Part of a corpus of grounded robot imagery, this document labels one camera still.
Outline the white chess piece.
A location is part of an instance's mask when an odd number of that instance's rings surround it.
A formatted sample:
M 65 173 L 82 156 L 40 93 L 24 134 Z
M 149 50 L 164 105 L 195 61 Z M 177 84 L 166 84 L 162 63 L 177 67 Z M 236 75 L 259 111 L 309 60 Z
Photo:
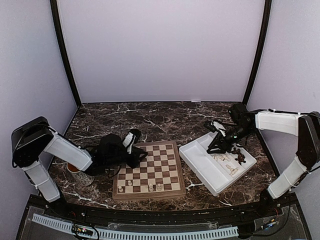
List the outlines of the white chess piece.
M 160 183 L 158 183 L 158 184 L 156 185 L 156 190 L 157 190 L 158 192 L 160 192 L 160 191 L 162 191 L 162 189 L 163 189 L 163 185 L 160 184 Z
M 148 185 L 148 189 L 149 189 L 150 192 L 153 192 L 154 191 L 154 185 L 152 183 L 150 183 Z

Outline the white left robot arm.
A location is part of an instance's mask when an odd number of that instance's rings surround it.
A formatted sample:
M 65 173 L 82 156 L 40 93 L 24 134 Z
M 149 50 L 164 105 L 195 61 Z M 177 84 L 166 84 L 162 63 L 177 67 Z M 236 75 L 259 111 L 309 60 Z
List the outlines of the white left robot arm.
M 13 130 L 12 167 L 21 168 L 44 199 L 51 203 L 51 210 L 58 217 L 67 218 L 71 208 L 60 199 L 62 193 L 40 161 L 40 154 L 49 153 L 89 176 L 96 176 L 123 164 L 137 168 L 148 155 L 135 146 L 140 137 L 141 132 L 133 128 L 124 138 L 108 134 L 100 139 L 98 145 L 84 148 L 58 133 L 45 117 L 39 116 Z

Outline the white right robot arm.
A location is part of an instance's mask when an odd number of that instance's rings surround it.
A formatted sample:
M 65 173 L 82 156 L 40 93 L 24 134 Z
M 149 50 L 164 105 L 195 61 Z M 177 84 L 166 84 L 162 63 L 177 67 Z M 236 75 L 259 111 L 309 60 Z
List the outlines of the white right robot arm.
M 319 164 L 320 114 L 317 111 L 247 110 L 242 103 L 235 103 L 228 112 L 233 121 L 228 130 L 217 119 L 204 123 L 205 128 L 216 134 L 207 147 L 207 153 L 229 153 L 243 138 L 253 132 L 262 132 L 267 137 L 272 156 L 284 158 L 276 161 L 282 173 L 265 190 L 266 198 L 255 205 L 255 213 L 266 217 L 275 208 L 273 200 L 296 188 Z

